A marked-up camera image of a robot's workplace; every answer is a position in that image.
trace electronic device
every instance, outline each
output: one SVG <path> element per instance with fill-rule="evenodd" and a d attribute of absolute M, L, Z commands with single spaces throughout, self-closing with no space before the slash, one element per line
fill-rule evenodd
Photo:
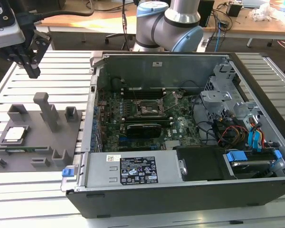
<path fill-rule="evenodd" d="M 66 196 L 82 216 L 256 206 L 285 194 L 285 120 L 238 55 L 95 51 L 91 63 L 80 163 L 63 172 L 63 183 L 78 173 Z"/>
<path fill-rule="evenodd" d="M 234 3 L 229 3 L 226 13 L 230 17 L 237 17 L 239 12 L 241 11 L 243 5 L 242 4 L 234 4 Z"/>
<path fill-rule="evenodd" d="M 207 27 L 208 21 L 213 9 L 214 0 L 200 0 L 198 12 L 200 14 L 200 23 L 202 27 Z"/>

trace black box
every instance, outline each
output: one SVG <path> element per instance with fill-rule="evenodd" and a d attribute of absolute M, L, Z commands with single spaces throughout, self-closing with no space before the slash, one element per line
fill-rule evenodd
<path fill-rule="evenodd" d="M 226 13 L 228 16 L 230 17 L 237 17 L 239 12 L 241 11 L 243 5 L 239 5 L 239 4 L 232 4 L 230 3 L 228 5 L 228 8 L 226 10 Z"/>
<path fill-rule="evenodd" d="M 200 3 L 198 8 L 198 12 L 200 14 L 199 25 L 202 27 L 206 27 L 208 25 L 211 11 L 213 9 L 214 0 L 200 0 L 199 3 Z"/>

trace blue latch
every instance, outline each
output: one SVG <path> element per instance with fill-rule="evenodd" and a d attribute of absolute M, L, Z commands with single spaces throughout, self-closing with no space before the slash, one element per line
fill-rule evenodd
<path fill-rule="evenodd" d="M 69 169 L 69 168 L 63 169 L 62 177 L 74 177 L 74 169 Z"/>
<path fill-rule="evenodd" d="M 229 162 L 247 161 L 248 158 L 244 151 L 230 151 L 226 154 Z"/>
<path fill-rule="evenodd" d="M 279 150 L 275 150 L 275 155 L 277 160 L 283 157 Z"/>

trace light blue robot joint cap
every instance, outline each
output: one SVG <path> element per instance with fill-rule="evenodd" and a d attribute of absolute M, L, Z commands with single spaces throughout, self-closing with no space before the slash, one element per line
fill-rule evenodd
<path fill-rule="evenodd" d="M 137 7 L 137 17 L 146 17 L 154 14 L 164 12 L 169 5 L 161 1 L 148 1 L 139 4 Z"/>

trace blue tab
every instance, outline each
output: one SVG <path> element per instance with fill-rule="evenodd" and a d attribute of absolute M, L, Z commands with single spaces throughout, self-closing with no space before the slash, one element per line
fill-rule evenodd
<path fill-rule="evenodd" d="M 275 150 L 275 155 L 276 155 L 276 159 L 280 159 L 283 157 L 279 150 Z"/>
<path fill-rule="evenodd" d="M 253 137 L 253 128 L 250 129 L 249 135 L 248 135 L 248 145 L 252 146 L 252 137 Z"/>
<path fill-rule="evenodd" d="M 261 148 L 258 147 L 258 140 L 259 140 L 260 136 L 261 136 L 261 134 L 256 131 L 255 137 L 254 137 L 253 142 L 252 142 L 252 148 L 256 149 L 257 152 L 261 152 Z"/>
<path fill-rule="evenodd" d="M 229 162 L 233 162 L 234 161 L 234 158 L 232 157 L 232 154 L 229 152 L 227 155 L 227 158 L 228 158 L 228 161 Z"/>
<path fill-rule="evenodd" d="M 63 169 L 62 177 L 74 177 L 74 169 L 68 169 L 68 168 Z"/>
<path fill-rule="evenodd" d="M 247 161 L 248 158 L 245 155 L 244 151 L 230 151 L 227 154 L 227 158 L 229 162 L 237 162 L 237 161 Z"/>

